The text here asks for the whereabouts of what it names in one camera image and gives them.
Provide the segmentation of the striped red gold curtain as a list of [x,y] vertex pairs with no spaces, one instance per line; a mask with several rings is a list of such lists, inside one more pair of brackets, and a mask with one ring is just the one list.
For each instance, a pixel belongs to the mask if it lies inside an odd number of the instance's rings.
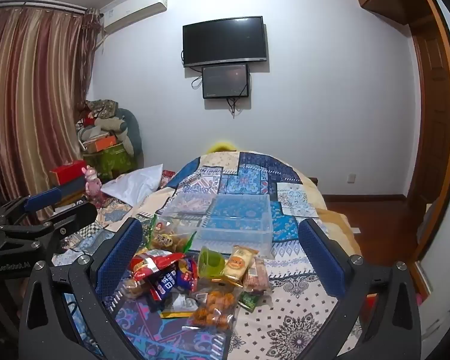
[[0,7],[0,197],[50,188],[51,170],[82,157],[99,12]]

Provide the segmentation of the small black wall monitor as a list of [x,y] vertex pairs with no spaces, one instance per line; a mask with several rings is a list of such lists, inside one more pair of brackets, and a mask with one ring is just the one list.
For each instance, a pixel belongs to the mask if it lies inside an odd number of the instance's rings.
[[205,66],[201,78],[204,99],[249,96],[249,67],[246,63]]

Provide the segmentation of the orange fried balls bag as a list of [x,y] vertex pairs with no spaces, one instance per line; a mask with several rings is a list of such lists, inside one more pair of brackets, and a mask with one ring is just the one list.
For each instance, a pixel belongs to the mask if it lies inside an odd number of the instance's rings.
[[225,332],[233,328],[241,288],[212,283],[193,294],[197,309],[187,321],[190,328]]

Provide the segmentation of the pink toy figure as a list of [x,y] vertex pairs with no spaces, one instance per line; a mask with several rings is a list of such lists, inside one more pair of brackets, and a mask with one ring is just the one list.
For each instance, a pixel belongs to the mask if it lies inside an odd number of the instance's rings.
[[87,165],[82,168],[82,174],[85,179],[85,192],[88,197],[96,197],[101,192],[101,180],[98,176],[97,170]]

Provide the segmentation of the white air conditioner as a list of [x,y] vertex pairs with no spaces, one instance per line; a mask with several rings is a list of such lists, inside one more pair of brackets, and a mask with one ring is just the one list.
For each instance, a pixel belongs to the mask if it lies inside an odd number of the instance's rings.
[[100,13],[105,34],[111,34],[166,10],[167,0],[117,0]]

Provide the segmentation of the green jelly cup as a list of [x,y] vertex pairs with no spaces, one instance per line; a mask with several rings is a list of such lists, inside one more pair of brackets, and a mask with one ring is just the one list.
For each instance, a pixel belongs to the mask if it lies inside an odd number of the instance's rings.
[[199,253],[197,271],[201,278],[215,279],[222,275],[225,259],[221,253],[203,246]]

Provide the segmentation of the clear bag yellow crackers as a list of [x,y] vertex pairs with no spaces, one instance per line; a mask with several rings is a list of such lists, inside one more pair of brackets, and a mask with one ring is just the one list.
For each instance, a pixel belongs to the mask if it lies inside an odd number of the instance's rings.
[[148,245],[152,249],[187,253],[196,233],[191,228],[182,226],[179,219],[159,216],[154,222]]

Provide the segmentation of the orange box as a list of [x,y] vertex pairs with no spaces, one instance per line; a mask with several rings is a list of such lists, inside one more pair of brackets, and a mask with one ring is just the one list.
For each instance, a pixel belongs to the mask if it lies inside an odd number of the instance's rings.
[[115,135],[99,136],[96,139],[84,143],[87,153],[94,154],[114,146],[117,143]]

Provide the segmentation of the green patterned box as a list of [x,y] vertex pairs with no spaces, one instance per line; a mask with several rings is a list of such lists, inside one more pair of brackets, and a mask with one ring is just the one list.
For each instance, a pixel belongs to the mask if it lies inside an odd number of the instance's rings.
[[136,170],[136,159],[126,152],[122,143],[94,154],[84,154],[83,159],[96,169],[102,183]]

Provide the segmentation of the patchwork patterned bedspread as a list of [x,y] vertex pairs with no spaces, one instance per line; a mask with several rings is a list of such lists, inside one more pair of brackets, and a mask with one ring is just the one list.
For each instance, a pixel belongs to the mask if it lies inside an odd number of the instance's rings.
[[337,305],[300,225],[313,220],[348,254],[360,251],[314,182],[266,154],[204,154],[141,201],[125,180],[105,189],[112,201],[52,264],[93,254],[139,220],[142,242],[105,306],[143,359],[295,359]]

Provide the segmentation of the red box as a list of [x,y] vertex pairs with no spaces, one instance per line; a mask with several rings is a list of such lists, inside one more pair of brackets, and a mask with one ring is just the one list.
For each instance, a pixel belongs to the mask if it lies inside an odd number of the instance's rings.
[[49,172],[50,182],[54,186],[61,186],[83,176],[82,169],[86,167],[84,160],[74,160],[52,169]]

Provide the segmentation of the yellow orange cake packet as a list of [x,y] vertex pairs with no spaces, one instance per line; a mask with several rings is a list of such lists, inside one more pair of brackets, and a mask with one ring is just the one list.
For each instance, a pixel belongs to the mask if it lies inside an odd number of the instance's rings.
[[245,272],[247,272],[257,254],[257,250],[242,245],[234,245],[232,254],[223,268],[222,278],[234,284],[241,283]]

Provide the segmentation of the clear plastic storage bin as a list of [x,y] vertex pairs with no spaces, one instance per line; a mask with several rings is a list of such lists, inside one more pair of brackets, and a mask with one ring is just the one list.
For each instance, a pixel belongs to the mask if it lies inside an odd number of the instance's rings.
[[178,193],[157,211],[179,234],[193,234],[192,252],[230,255],[234,245],[272,256],[272,208],[267,195]]

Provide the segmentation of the green snack packet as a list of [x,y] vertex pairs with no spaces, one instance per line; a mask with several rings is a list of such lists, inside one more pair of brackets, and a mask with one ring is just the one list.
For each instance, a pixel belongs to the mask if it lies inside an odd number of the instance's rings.
[[261,298],[261,294],[242,292],[238,298],[238,305],[248,312],[253,312]]

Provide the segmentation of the large black wall television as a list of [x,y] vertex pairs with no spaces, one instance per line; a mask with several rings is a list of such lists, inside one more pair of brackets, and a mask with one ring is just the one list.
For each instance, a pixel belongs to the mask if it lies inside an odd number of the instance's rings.
[[185,67],[267,60],[266,34],[261,16],[187,24],[183,27],[182,40]]

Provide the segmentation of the blue red snack bag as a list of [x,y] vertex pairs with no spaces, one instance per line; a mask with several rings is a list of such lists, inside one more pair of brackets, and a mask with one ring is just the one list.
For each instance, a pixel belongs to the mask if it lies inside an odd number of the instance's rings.
[[148,279],[149,294],[155,302],[163,302],[172,289],[192,293],[197,287],[197,263],[183,258]]

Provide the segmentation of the white pillow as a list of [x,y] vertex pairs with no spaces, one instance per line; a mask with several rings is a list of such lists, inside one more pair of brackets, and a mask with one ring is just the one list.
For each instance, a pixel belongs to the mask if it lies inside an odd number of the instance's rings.
[[101,187],[101,191],[129,206],[136,206],[158,190],[162,171],[162,164],[137,169],[107,182]]

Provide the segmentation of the pile of clothes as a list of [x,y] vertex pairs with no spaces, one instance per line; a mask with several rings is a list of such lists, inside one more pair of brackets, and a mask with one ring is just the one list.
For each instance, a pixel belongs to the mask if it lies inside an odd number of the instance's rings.
[[75,125],[77,138],[84,152],[84,143],[97,137],[115,135],[117,143],[122,143],[118,138],[122,132],[120,125],[122,120],[116,116],[117,109],[121,108],[114,100],[86,101],[81,112],[81,118]]

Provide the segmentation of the white wall socket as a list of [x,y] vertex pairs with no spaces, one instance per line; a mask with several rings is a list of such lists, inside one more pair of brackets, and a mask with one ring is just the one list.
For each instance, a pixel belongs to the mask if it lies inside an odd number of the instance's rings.
[[350,173],[349,175],[348,175],[348,177],[347,177],[347,183],[348,184],[354,184],[355,183],[355,180],[356,180],[356,174],[354,174],[354,173]]

